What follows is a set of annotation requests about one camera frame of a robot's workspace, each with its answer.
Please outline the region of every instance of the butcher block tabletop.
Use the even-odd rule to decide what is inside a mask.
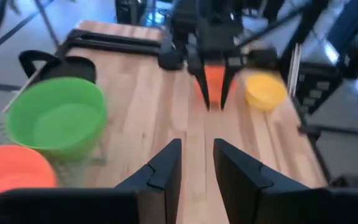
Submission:
[[[146,27],[81,22],[78,29],[158,40]],[[229,223],[213,162],[213,141],[222,138],[267,166],[311,188],[326,185],[290,99],[271,113],[250,107],[244,98],[243,70],[225,109],[206,110],[194,77],[186,69],[167,72],[155,57],[72,49],[97,70],[97,86],[109,110],[103,144],[107,164],[87,170],[87,187],[114,187],[141,168],[174,138],[182,140],[182,183],[177,223]]]

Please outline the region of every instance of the gray floor tile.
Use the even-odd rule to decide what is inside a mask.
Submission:
[[[322,40],[311,37],[302,48],[302,61],[333,65],[333,61],[327,56],[326,48]]]
[[[26,19],[29,15],[37,11],[33,0],[16,0],[16,3],[20,10],[20,14],[16,14],[10,7],[6,8],[4,19],[0,25],[0,38]]]
[[[324,133],[317,146],[332,178],[358,176],[358,137]]]
[[[309,118],[309,122],[358,128],[358,93],[345,83]]]
[[[0,83],[22,86],[27,80],[17,59],[24,50],[55,51],[41,17],[30,21],[0,46]]]
[[[48,18],[60,41],[83,20],[115,22],[114,1],[77,1],[55,0],[46,10]]]
[[[293,10],[293,6],[291,5],[290,1],[289,0],[285,1],[284,5],[278,12],[278,19],[286,16],[291,10]],[[252,32],[257,32],[267,27],[266,19],[254,19],[254,18],[245,17],[243,18],[242,22],[244,27],[250,29]],[[272,30],[269,34],[262,37],[261,39],[275,46],[278,55],[281,55],[284,52],[285,47],[288,45],[296,28],[298,27],[299,22],[300,22],[300,16]]]

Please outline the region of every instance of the orange cup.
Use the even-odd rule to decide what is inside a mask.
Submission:
[[[22,146],[0,146],[0,193],[56,186],[55,173],[41,154]]]
[[[205,65],[205,77],[206,83],[208,85],[208,93],[209,93],[209,101],[211,104],[220,105],[221,96],[222,96],[222,86],[223,86],[223,78],[224,78],[224,66],[222,65]],[[229,93],[235,88],[236,84],[233,81],[230,86]],[[203,97],[201,93],[201,89],[198,83],[196,83],[197,92],[201,97]]]

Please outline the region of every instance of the metal rod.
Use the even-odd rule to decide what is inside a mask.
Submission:
[[[258,10],[258,17],[263,16],[265,9],[266,9],[267,2],[268,2],[268,0],[262,0],[262,2],[260,3],[259,10]]]
[[[299,67],[301,62],[301,51],[302,45],[296,44],[294,49],[294,61],[292,68],[290,69],[290,91],[289,94],[291,97],[296,95],[296,87],[298,86],[298,76],[299,76]]]
[[[44,20],[45,25],[47,26],[48,29],[48,33],[50,38],[53,41],[53,44],[55,45],[56,49],[59,48],[59,40],[55,34],[55,31],[53,31],[52,25],[48,19],[47,13],[45,12],[44,6],[42,5],[42,3],[40,2],[40,0],[34,0],[35,4],[37,5],[38,10],[41,13],[42,19]]]
[[[98,34],[94,32],[88,32],[78,37],[83,40],[95,40],[107,43],[115,44],[132,44],[132,45],[141,45],[145,47],[161,47],[161,42],[156,40],[147,40],[147,39],[138,39],[133,37],[124,37],[120,35],[108,35],[108,34]]]
[[[300,15],[303,13],[303,11],[305,11],[307,8],[309,8],[310,3],[306,3],[305,5],[298,7],[297,9],[295,9],[294,11],[290,12],[286,17],[284,17],[283,19],[280,19],[279,21],[276,21],[270,25],[268,25],[264,30],[246,38],[245,40],[241,40],[239,41],[239,44],[237,44],[237,48],[240,49],[241,47],[251,43],[254,40],[257,40],[261,37],[263,37],[264,35],[270,33],[272,30],[276,29],[277,27],[281,26],[282,24],[292,20],[293,18],[295,18],[296,16]]]
[[[156,19],[156,13],[157,13],[157,0],[152,0],[152,9],[154,10],[152,12],[152,26],[154,26],[155,24],[155,19]]]
[[[293,34],[280,59],[280,73],[285,82],[288,82],[292,50],[296,44],[302,44],[306,40],[321,13],[328,7],[328,2],[329,0],[311,0],[311,5],[304,8],[298,29]]]
[[[288,92],[291,92],[291,81],[292,81],[292,75],[293,75],[293,64],[295,63],[295,54],[296,49],[292,50],[292,57],[291,57],[291,64],[290,64],[290,70],[288,71],[288,82],[287,82],[287,90]]]

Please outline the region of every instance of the floor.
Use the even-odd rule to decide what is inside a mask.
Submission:
[[[335,62],[337,55],[330,48],[329,43],[324,41],[324,37],[334,24],[344,1],[347,0],[331,1],[329,9],[321,15],[314,27],[314,32],[310,34],[303,44],[303,60],[321,63]],[[37,14],[33,1],[17,0],[17,2],[21,9],[21,14],[14,14],[11,10],[7,9],[4,22],[0,28],[0,38],[4,37],[16,25],[22,24],[24,26],[0,45],[0,84],[22,86],[26,82],[27,77],[17,59],[20,52],[24,50],[42,50],[54,53],[55,47],[41,16]],[[280,10],[279,17],[284,16],[288,11],[304,2],[305,0],[287,0]],[[44,4],[47,5],[46,12],[60,42],[82,20],[116,21],[114,1],[112,0],[76,1],[76,3],[72,3],[69,0],[44,0]],[[29,17],[31,19],[28,23],[23,22]],[[276,46],[278,53],[282,54],[289,41],[288,36],[296,30],[299,20],[299,17],[295,18],[285,26],[273,31],[264,40]],[[244,25],[253,31],[257,31],[265,27],[267,22],[247,18],[244,19]],[[358,88],[355,86],[358,86],[358,83],[343,84],[335,92],[334,96],[311,116],[309,120],[314,123],[358,128]],[[13,96],[14,92],[0,91],[0,111]],[[327,149],[328,154],[334,153],[337,148],[350,148],[354,144],[358,147],[358,139],[353,141],[356,142],[354,144],[346,143],[348,141],[352,140],[338,136],[323,136],[318,144],[323,148],[329,148]],[[343,161],[340,160],[340,162],[351,164],[351,161],[345,161],[345,158],[343,158]],[[348,167],[347,170],[349,172],[358,172],[358,170],[355,171],[350,165],[346,167]],[[334,176],[341,175],[344,172],[343,169],[333,168],[333,170],[332,175]]]

